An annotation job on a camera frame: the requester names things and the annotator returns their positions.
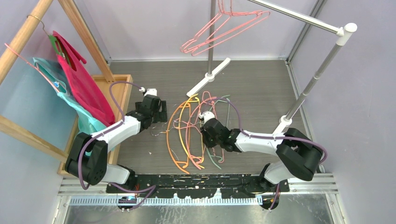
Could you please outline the green plastic hanger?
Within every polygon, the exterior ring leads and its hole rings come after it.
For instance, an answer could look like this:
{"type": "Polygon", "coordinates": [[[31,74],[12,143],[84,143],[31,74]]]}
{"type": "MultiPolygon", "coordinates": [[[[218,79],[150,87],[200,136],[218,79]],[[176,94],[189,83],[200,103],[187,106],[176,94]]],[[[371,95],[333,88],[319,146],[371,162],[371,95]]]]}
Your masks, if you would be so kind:
{"type": "MultiPolygon", "coordinates": [[[[210,103],[207,103],[207,104],[209,104],[209,105],[211,106],[210,109],[209,109],[209,111],[213,112],[214,115],[215,115],[215,117],[216,117],[217,114],[216,114],[215,105],[216,105],[218,102],[225,103],[227,100],[229,100],[229,97],[230,97],[230,96],[231,96],[230,94],[227,94],[227,95],[224,95],[224,96],[221,97],[221,98],[225,98],[225,100],[215,100],[215,101],[211,101],[210,103]]],[[[206,153],[207,153],[207,155],[208,155],[210,161],[212,162],[212,164],[213,164],[215,167],[217,167],[218,169],[221,170],[222,168],[221,168],[221,166],[220,166],[219,164],[220,164],[220,163],[223,163],[223,162],[225,161],[224,150],[222,149],[222,154],[221,154],[220,156],[217,156],[217,155],[215,154],[215,150],[214,150],[213,148],[208,148],[208,147],[205,146],[205,147],[204,147],[204,150],[206,151],[206,153]]]]}

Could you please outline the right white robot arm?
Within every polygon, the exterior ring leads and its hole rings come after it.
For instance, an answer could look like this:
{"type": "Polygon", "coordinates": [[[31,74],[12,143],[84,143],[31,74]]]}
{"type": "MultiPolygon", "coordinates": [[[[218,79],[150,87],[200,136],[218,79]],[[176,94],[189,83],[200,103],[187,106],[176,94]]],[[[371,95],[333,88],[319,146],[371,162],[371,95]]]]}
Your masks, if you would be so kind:
{"type": "Polygon", "coordinates": [[[257,152],[278,157],[279,162],[265,165],[259,179],[261,189],[267,192],[292,177],[311,181],[325,158],[324,149],[295,128],[273,135],[252,133],[228,129],[211,118],[204,122],[200,132],[207,148],[219,146],[228,152],[257,152]]]}

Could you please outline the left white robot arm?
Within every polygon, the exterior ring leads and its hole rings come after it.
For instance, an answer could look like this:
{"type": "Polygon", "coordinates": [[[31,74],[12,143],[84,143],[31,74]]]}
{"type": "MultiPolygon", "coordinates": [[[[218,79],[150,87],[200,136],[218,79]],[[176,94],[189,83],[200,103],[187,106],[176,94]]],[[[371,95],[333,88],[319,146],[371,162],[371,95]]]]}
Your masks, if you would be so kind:
{"type": "Polygon", "coordinates": [[[108,153],[127,138],[147,130],[152,124],[167,122],[167,102],[146,94],[135,109],[106,129],[77,134],[64,165],[67,173],[81,178],[86,188],[100,182],[115,183],[126,193],[136,187],[135,172],[122,165],[108,163],[108,153]]]}

